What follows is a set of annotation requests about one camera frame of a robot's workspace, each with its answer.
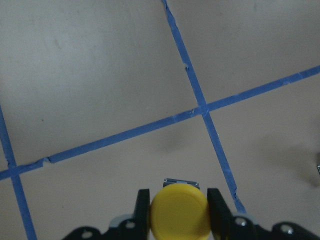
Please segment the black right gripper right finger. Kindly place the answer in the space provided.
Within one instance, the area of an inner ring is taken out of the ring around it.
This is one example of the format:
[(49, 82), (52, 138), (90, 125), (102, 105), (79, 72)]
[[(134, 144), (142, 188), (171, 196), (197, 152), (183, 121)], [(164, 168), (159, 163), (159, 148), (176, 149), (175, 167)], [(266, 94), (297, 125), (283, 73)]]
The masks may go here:
[(233, 217), (231, 210), (217, 188), (207, 189), (207, 201), (213, 238), (215, 240), (228, 240), (230, 220)]

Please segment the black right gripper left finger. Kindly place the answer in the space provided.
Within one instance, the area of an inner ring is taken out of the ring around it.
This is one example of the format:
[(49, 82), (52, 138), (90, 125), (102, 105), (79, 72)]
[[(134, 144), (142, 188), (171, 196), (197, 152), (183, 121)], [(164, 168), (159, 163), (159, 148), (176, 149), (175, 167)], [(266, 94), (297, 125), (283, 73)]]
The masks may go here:
[(150, 190), (140, 189), (133, 212), (135, 240), (148, 240), (150, 233)]

